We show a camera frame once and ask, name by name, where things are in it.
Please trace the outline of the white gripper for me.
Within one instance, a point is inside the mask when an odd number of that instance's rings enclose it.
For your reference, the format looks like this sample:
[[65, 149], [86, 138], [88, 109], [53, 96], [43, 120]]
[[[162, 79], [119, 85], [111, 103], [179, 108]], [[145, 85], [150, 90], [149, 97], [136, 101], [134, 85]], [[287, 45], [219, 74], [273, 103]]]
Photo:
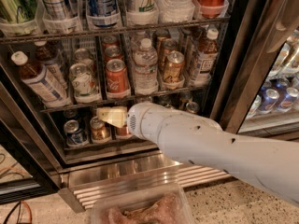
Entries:
[[140, 139], [156, 140], [157, 128], [163, 118], [163, 108], [150, 102], [133, 105], [127, 114], [124, 106], [99, 107], [97, 117], [117, 128], [126, 125], [129, 131]]

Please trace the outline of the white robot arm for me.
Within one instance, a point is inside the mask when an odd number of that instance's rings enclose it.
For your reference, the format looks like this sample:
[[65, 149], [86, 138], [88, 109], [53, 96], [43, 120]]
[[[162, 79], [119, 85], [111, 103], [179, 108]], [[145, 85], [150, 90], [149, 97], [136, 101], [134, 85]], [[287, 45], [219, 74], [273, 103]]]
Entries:
[[227, 133], [214, 120], [151, 102], [97, 117], [156, 144], [173, 161], [211, 167], [299, 206], [299, 144]]

